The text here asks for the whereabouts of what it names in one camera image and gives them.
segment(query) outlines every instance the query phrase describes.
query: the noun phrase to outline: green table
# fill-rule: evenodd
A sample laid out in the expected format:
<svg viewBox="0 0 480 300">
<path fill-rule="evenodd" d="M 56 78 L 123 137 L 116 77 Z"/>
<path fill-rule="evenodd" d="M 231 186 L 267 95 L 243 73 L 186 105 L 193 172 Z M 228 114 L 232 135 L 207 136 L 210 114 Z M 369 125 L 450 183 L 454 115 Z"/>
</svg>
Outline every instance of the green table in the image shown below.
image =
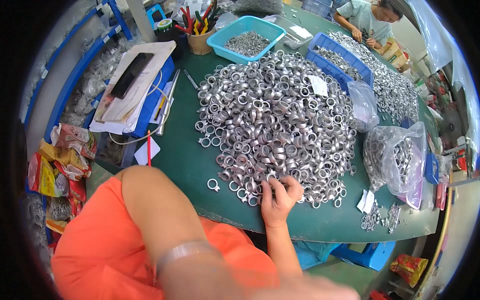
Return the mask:
<svg viewBox="0 0 480 300">
<path fill-rule="evenodd" d="M 291 18 L 293 22 L 306 28 L 313 35 L 318 32 L 327 32 L 329 29 L 341 30 L 336 24 L 300 9 L 295 13 L 297 18 L 294 18 L 293 12 L 290 11 L 292 8 L 285 5 L 286 17 Z M 307 46 L 299 48 L 298 52 L 305 55 Z M 278 49 L 294 52 L 280 43 L 274 47 L 274 50 Z M 185 53 L 175 67 L 187 69 L 193 79 L 199 83 L 204 79 L 205 74 L 213 72 L 216 65 L 229 63 L 231 62 L 213 52 L 203 56 Z M 242 203 L 228 188 L 228 182 L 217 177 L 217 173 L 222 170 L 215 162 L 216 156 L 220 153 L 219 149 L 213 146 L 204 149 L 198 144 L 197 141 L 203 137 L 203 134 L 194 128 L 195 122 L 198 121 L 196 111 L 200 107 L 197 91 L 183 74 L 179 78 L 174 98 L 175 102 L 166 123 L 165 135 L 154 136 L 161 147 L 161 152 L 152 160 L 152 165 L 163 170 L 179 186 L 199 215 L 239 228 L 264 232 L 260 207 L 250 207 Z M 427 113 L 428 111 L 425 107 L 420 110 L 420 119 L 423 120 L 425 119 L 424 111 Z M 387 121 L 381 121 L 381 125 L 392 125 Z M 149 129 L 153 130 L 155 127 L 150 124 Z M 438 136 L 436 130 L 428 129 L 433 138 Z M 331 202 L 322 204 L 319 209 L 313 209 L 307 202 L 296 204 L 288 216 L 288 227 L 293 239 L 366 243 L 410 239 L 435 232 L 438 211 L 425 209 L 410 214 L 407 205 L 402 205 L 400 220 L 408 220 L 408 222 L 399 225 L 393 234 L 388 234 L 388 229 L 381 225 L 377 225 L 372 232 L 366 232 L 360 228 L 362 213 L 356 205 L 363 189 L 368 189 L 369 186 L 368 176 L 361 160 L 362 145 L 363 134 L 359 134 L 357 145 L 355 145 L 355 159 L 352 161 L 358 171 L 353 177 L 345 175 L 342 178 L 347 187 L 347 196 L 343 198 L 341 207 L 335 208 Z M 210 178 L 217 179 L 220 186 L 219 192 L 207 188 L 206 184 Z M 383 186 L 375 195 L 379 205 L 385 206 L 381 209 L 382 216 L 386 216 L 386 211 L 392 202 L 403 204 L 388 191 L 386 186 Z"/>
</svg>

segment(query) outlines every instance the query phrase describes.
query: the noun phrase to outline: worker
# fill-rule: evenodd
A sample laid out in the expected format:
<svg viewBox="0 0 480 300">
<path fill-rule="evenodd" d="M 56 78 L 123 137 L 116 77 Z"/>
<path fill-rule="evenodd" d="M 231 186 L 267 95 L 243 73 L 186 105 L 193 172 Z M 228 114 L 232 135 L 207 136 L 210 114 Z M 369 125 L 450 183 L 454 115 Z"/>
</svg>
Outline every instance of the worker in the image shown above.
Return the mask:
<svg viewBox="0 0 480 300">
<path fill-rule="evenodd" d="M 360 299 L 349 287 L 302 274 L 287 216 L 303 188 L 291 176 L 269 183 L 262 182 L 261 202 L 267 255 L 243 230 L 197 216 L 159 169 L 121 171 L 98 187 L 58 242 L 51 266 L 60 295 L 65 300 Z"/>
<path fill-rule="evenodd" d="M 337 8 L 335 21 L 352 33 L 359 43 L 365 40 L 370 48 L 381 49 L 393 36 L 390 23 L 403 17 L 391 0 L 379 0 L 376 5 L 363 0 L 352 0 Z"/>
</svg>

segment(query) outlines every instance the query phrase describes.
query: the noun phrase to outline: white cable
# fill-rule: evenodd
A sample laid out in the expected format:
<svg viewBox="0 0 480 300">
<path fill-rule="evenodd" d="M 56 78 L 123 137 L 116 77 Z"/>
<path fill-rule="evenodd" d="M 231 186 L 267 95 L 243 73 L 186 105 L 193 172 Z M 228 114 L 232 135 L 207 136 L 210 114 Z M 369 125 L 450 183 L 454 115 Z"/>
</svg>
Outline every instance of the white cable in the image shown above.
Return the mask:
<svg viewBox="0 0 480 300">
<path fill-rule="evenodd" d="M 158 83 L 157 83 L 156 85 L 153 85 L 153 84 L 152 84 L 152 86 L 154 87 L 154 89 L 151 90 L 151 91 L 147 94 L 147 96 L 150 95 L 151 93 L 153 93 L 153 91 L 159 90 L 159 91 L 165 96 L 165 101 L 168 101 L 168 95 L 165 94 L 161 89 L 158 88 L 158 86 L 160 85 L 160 82 L 161 82 L 161 81 L 162 81 L 162 70 L 160 70 L 160 80 L 158 81 Z M 159 124 L 157 128 L 155 128 L 152 132 L 150 132 L 150 133 L 147 134 L 146 136 L 141 137 L 141 138 L 136 139 L 136 140 L 133 140 L 133 141 L 124 142 L 124 143 L 119 143 L 119 142 L 117 142 L 117 141 L 115 141 L 115 140 L 113 139 L 112 133 L 109 132 L 108 135 L 109 135 L 110 139 L 112 140 L 112 142 L 114 142 L 115 144 L 118 144 L 118 145 L 128 145 L 128 144 L 136 143 L 136 142 L 138 142 L 138 141 L 141 141 L 141 140 L 143 140 L 143 139 L 146 139 L 147 137 L 149 137 L 149 136 L 151 136 L 152 134 L 154 134 L 155 132 L 157 132 L 158 129 L 160 129 L 160 127 L 162 127 L 163 124 L 165 124 L 165 120 L 168 118 L 169 115 L 170 115 L 170 105 L 168 106 L 167 115 L 165 116 L 165 118 L 162 119 L 162 123 Z"/>
</svg>

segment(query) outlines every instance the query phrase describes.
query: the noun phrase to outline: bracelet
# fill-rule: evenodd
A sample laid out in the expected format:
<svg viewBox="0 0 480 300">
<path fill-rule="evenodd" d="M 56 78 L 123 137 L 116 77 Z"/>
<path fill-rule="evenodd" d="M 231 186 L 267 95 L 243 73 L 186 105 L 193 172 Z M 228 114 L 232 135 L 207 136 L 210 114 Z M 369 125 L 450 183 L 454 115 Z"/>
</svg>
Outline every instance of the bracelet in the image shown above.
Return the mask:
<svg viewBox="0 0 480 300">
<path fill-rule="evenodd" d="M 160 275 L 161 271 L 163 271 L 163 268 L 167 263 L 173 262 L 182 257 L 187 257 L 193 254 L 207 253 L 207 252 L 218 253 L 218 250 L 210 246 L 209 242 L 205 240 L 187 242 L 171 249 L 161 259 L 157 260 L 156 278 L 158 278 L 158 276 Z"/>
</svg>

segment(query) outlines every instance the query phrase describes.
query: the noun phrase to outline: smartphone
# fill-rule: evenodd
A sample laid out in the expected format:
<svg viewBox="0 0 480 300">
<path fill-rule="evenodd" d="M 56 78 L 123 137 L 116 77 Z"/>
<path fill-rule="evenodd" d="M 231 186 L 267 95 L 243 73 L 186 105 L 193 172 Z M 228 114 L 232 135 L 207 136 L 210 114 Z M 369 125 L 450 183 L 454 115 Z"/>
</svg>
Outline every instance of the smartphone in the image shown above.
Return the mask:
<svg viewBox="0 0 480 300">
<path fill-rule="evenodd" d="M 133 59 L 125 72 L 120 76 L 117 84 L 113 87 L 110 94 L 113 97 L 123 99 L 127 94 L 128 89 L 131 87 L 135 78 L 143 70 L 143 68 L 152 59 L 153 53 L 138 53 L 137 57 Z"/>
</svg>

